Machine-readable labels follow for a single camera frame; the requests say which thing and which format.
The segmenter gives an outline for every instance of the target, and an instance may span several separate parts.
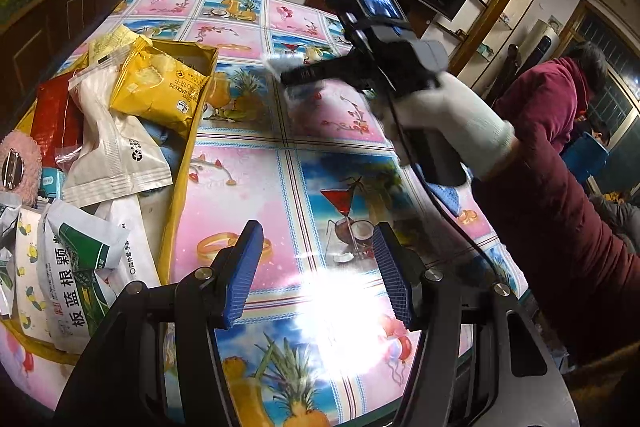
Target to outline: black hair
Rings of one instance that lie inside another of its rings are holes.
[[[600,94],[607,82],[607,57],[593,42],[579,42],[566,55],[572,58],[584,73],[589,88]]]
[[[602,140],[602,143],[604,143],[605,146],[609,145],[609,141],[611,140],[611,131],[609,130],[607,124],[594,114],[587,116],[587,120],[591,125],[591,129],[593,129],[594,132],[599,132],[602,135],[602,138],[600,138]]]

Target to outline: red package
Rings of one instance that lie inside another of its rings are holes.
[[[38,87],[31,137],[42,150],[42,166],[58,168],[57,148],[82,144],[82,112],[69,96],[69,80],[79,70],[61,74]]]

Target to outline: white packet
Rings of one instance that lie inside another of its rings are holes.
[[[15,230],[22,198],[12,192],[0,192],[0,245],[10,243],[9,237]]]
[[[71,253],[74,272],[118,266],[125,252],[128,230],[62,200],[51,203],[46,219]]]
[[[82,353],[91,335],[113,303],[115,293],[94,270],[73,273],[70,252],[54,234],[47,219],[38,226],[38,282],[47,302],[47,324],[57,349]]]
[[[111,91],[129,47],[118,49],[69,82],[69,93],[84,114],[80,157],[62,190],[63,199],[75,206],[172,184],[169,165],[138,118],[109,110]]]
[[[15,266],[14,256],[6,248],[0,249],[0,315],[10,319],[14,309]]]
[[[98,275],[107,279],[116,295],[120,295],[124,286],[135,280],[142,281],[149,288],[159,286],[160,280],[146,240],[137,195],[103,201],[95,211],[95,216],[129,230],[125,254],[120,258],[118,266],[113,270],[98,271]]]

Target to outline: black cable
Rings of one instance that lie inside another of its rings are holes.
[[[402,128],[400,127],[400,123],[398,121],[398,114],[396,113],[396,108],[394,107],[394,103],[393,103],[393,99],[391,98],[391,94],[386,89],[385,89],[385,94],[386,94],[386,101],[387,101],[387,103],[389,105],[389,109],[391,110],[391,116],[393,117],[394,124],[396,125],[396,129],[398,130],[398,136],[400,138],[400,143],[402,144],[402,147],[404,148],[404,151],[406,153],[406,157],[409,160],[409,164],[411,165],[411,168],[413,169],[413,171],[415,173],[415,176],[420,181],[420,185],[422,185],[422,188],[427,193],[429,199],[431,200],[431,203],[433,203],[433,205],[439,211],[440,215],[453,227],[453,229],[455,229],[456,232],[458,232],[466,240],[466,242],[468,242],[468,244],[471,245],[471,248],[476,250],[480,254],[480,256],[486,261],[486,263],[491,268],[492,272],[494,272],[495,282],[501,282],[502,279],[501,279],[500,275],[498,274],[498,270],[495,267],[494,262],[491,260],[491,258],[486,254],[486,252],[482,248],[480,248],[476,244],[476,242],[473,239],[471,239],[471,237],[469,237],[468,233],[466,233],[464,230],[462,230],[462,228],[459,226],[459,224],[456,223],[452,219],[452,217],[449,216],[449,214],[447,214],[445,212],[445,210],[441,206],[440,202],[436,199],[436,196],[434,196],[433,192],[431,192],[431,188],[429,187],[429,185],[425,181],[424,177],[422,176],[422,173],[417,168],[417,162],[414,161],[411,149],[407,146],[407,143],[404,140],[404,136],[402,135]]]

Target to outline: person in maroon jacket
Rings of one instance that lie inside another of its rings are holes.
[[[494,103],[494,111],[514,125],[537,123],[556,152],[569,142],[574,120],[604,89],[607,59],[599,47],[581,42],[562,58],[521,74]]]
[[[630,389],[640,382],[640,257],[600,219],[543,125],[501,120],[449,73],[440,83],[396,102],[398,123],[439,130],[474,173],[475,200],[540,310],[583,365],[568,381],[581,421],[640,425],[616,417],[639,412],[637,391]],[[383,125],[397,145],[389,110]],[[396,152],[406,162],[404,149]]]

